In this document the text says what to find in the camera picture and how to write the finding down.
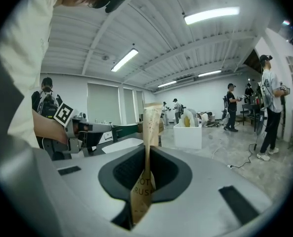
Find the backpack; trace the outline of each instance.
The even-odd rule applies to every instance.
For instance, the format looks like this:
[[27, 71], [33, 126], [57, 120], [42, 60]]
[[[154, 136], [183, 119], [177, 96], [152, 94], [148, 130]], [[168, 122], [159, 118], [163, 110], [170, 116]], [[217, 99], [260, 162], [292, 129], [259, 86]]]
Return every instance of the backpack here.
[[44, 90], [39, 91], [39, 93], [40, 102], [37, 108], [37, 113], [48, 119], [53, 119], [59, 107], [59, 104], [56, 100], [57, 96], [49, 88], [45, 88]]

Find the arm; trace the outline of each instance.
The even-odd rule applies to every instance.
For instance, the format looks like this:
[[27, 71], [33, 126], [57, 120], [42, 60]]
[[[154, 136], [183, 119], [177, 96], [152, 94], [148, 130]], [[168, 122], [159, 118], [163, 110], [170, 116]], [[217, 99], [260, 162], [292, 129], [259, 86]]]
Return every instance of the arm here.
[[61, 99], [60, 95], [56, 96], [56, 100], [57, 100], [59, 105], [61, 105], [63, 103], [63, 100]]
[[235, 102], [238, 102], [239, 100], [238, 99], [230, 98], [229, 101], [230, 101], [230, 103], [235, 103]]
[[40, 102], [40, 93], [38, 91], [34, 92], [31, 96], [31, 99], [32, 99], [32, 109], [37, 111], [38, 105]]
[[275, 97], [281, 97], [281, 96], [286, 96], [286, 92], [282, 89], [280, 89], [280, 83], [278, 82], [278, 78], [276, 75], [273, 76], [271, 79], [271, 85], [273, 88], [273, 95]]
[[57, 140], [67, 144], [67, 136], [64, 127], [54, 119], [48, 119], [32, 110], [34, 132], [36, 136]]

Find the white sleeve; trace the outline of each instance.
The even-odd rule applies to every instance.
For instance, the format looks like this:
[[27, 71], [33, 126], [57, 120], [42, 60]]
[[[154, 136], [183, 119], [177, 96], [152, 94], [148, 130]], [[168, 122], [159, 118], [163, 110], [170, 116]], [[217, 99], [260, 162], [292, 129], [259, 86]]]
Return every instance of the white sleeve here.
[[273, 74], [270, 84], [273, 90], [280, 88], [280, 83], [278, 82], [278, 78], [276, 74]]

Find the sneaker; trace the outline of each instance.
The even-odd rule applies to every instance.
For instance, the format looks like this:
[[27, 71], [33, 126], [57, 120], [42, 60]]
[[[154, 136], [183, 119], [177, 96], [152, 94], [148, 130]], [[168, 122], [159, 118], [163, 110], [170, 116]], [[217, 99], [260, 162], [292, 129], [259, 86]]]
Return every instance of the sneaker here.
[[269, 150], [268, 150], [268, 153], [269, 153], [270, 155], [276, 154], [276, 153], [278, 153], [278, 152], [279, 152], [279, 149], [278, 149], [278, 148], [274, 148], [274, 149], [269, 149]]
[[264, 160], [264, 161], [269, 161], [270, 157], [267, 154], [262, 154], [262, 153], [258, 153], [257, 155], [258, 159]]
[[231, 129], [229, 129], [229, 131], [231, 131], [231, 132], [238, 132], [238, 130], [235, 129], [235, 128], [231, 128]]

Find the black pants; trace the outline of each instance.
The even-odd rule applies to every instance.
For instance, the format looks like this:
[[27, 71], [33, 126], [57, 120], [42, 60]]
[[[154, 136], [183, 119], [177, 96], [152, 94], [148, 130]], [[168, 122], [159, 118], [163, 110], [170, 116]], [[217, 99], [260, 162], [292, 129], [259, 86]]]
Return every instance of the black pants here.
[[230, 114], [230, 118], [229, 118], [229, 121], [228, 121], [228, 123], [227, 123], [225, 128], [233, 129], [235, 127], [236, 111], [231, 111], [231, 110], [228, 109], [228, 112]]
[[179, 124], [180, 112], [175, 113], [176, 124]]
[[277, 131], [280, 122], [281, 113], [275, 113], [271, 109], [267, 108], [268, 118], [266, 127], [266, 137], [264, 139], [263, 145], [260, 148], [260, 152], [263, 154], [266, 152], [269, 144], [270, 149], [274, 149], [276, 146]]

